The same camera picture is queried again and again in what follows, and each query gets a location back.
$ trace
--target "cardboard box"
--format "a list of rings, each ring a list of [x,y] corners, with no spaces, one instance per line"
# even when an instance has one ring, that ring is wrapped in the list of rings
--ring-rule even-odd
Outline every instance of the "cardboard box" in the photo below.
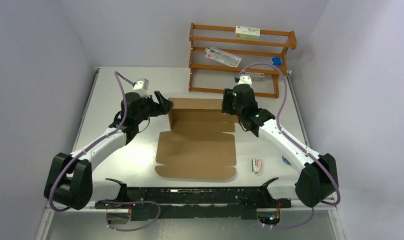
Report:
[[[247,26],[236,26],[234,38],[248,41],[259,41],[261,29]]]
[[[159,134],[155,171],[166,178],[226,180],[236,169],[236,116],[221,113],[222,99],[170,98],[171,131]]]

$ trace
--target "gray floor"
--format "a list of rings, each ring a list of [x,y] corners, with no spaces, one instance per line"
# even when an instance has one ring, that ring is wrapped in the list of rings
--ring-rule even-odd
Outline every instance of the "gray floor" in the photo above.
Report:
[[[289,226],[307,219],[310,211],[283,211],[280,226]],[[147,222],[129,222],[118,228],[136,228]],[[327,210],[317,210],[311,222],[290,230],[262,227],[257,220],[229,218],[160,219],[152,226],[135,232],[116,232],[106,227],[105,213],[55,213],[48,240],[207,240],[207,239],[284,239],[334,240]]]

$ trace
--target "wooden frame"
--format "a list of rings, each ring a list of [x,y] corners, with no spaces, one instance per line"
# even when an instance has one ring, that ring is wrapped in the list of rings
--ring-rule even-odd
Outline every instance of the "wooden frame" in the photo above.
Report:
[[[225,32],[234,32],[235,31],[234,27],[229,27],[229,26],[211,26],[211,25],[200,25],[200,24],[193,24],[193,23],[191,24],[190,33],[189,33],[189,41],[190,41],[190,58],[189,58],[190,78],[189,78],[189,87],[188,87],[189,92],[204,92],[204,93],[222,94],[224,91],[223,89],[194,87],[192,85],[194,69],[206,69],[206,70],[217,70],[217,71],[228,71],[228,72],[240,72],[243,69],[241,67],[230,67],[230,66],[225,66],[225,65],[210,65],[210,64],[194,63],[194,55],[195,55],[194,52],[195,51],[200,51],[200,52],[205,51],[205,47],[194,46],[194,41],[249,44],[249,45],[260,45],[260,46],[283,48],[280,53],[245,51],[245,50],[223,49],[223,48],[221,50],[231,53],[231,54],[251,55],[251,56],[261,56],[261,57],[281,57],[283,59],[283,64],[281,66],[279,66],[278,68],[284,74],[286,74],[288,71],[288,67],[286,64],[286,55],[287,55],[288,49],[295,49],[297,46],[297,40],[296,40],[294,31],[274,31],[274,30],[261,30],[260,31],[260,33],[262,35],[274,35],[274,36],[287,37],[286,42],[282,43],[282,42],[248,41],[248,40],[239,40],[239,39],[232,39],[232,38],[195,36],[194,29],[225,31]],[[267,97],[267,98],[278,98],[279,97],[279,73],[276,70],[250,68],[250,69],[248,69],[248,71],[272,75],[274,92],[273,93],[255,92],[255,96]]]

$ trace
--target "wooden rack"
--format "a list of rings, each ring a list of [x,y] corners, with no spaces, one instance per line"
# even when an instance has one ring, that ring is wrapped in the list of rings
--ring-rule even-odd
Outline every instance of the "wooden rack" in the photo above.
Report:
[[[195,30],[208,30],[206,34],[196,34]],[[231,67],[222,65],[215,61],[207,61],[208,58],[205,58],[205,48],[209,48],[206,42],[217,42],[222,43],[221,45],[230,44],[236,45],[239,44],[239,48],[242,45],[258,45],[259,48],[265,50],[268,48],[268,51],[253,51],[253,47],[251,50],[237,50],[237,49],[226,49],[220,48],[221,50],[242,57],[242,62],[240,65],[242,66],[245,56],[254,56],[256,59],[260,59],[257,62],[271,62],[272,57],[281,57],[283,59],[283,64],[278,66],[283,74],[286,75],[288,71],[288,67],[286,64],[286,54],[288,49],[295,49],[297,45],[297,40],[294,31],[274,31],[274,30],[261,30],[261,34],[259,37],[260,41],[249,41],[249,40],[240,40],[234,39],[235,27],[229,26],[211,26],[211,25],[199,25],[199,24],[191,24],[190,26],[190,59],[189,59],[189,68],[190,68],[190,78],[189,78],[189,92],[204,92],[204,93],[218,93],[222,94],[223,89],[215,89],[215,88],[202,88],[202,87],[194,87],[192,86],[193,81],[193,73],[195,69],[206,69],[206,70],[218,70],[218,71],[229,71],[229,72],[240,72],[242,67]],[[203,56],[199,61],[196,58],[196,55]],[[263,92],[255,92],[255,96],[258,97],[267,97],[267,98],[278,98],[279,97],[279,73],[271,68],[267,67],[258,67],[250,68],[247,70],[248,72],[255,73],[264,73],[266,75],[272,75],[273,80],[273,93],[263,93]]]

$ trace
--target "blue round object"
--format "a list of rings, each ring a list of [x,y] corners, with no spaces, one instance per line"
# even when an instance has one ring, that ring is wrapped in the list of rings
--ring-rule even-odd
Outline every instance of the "blue round object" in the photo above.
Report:
[[[287,160],[287,159],[285,158],[285,156],[281,156],[281,159],[283,159],[283,162],[284,162],[285,164],[287,164],[287,165],[292,165],[292,163],[291,163],[289,160]]]

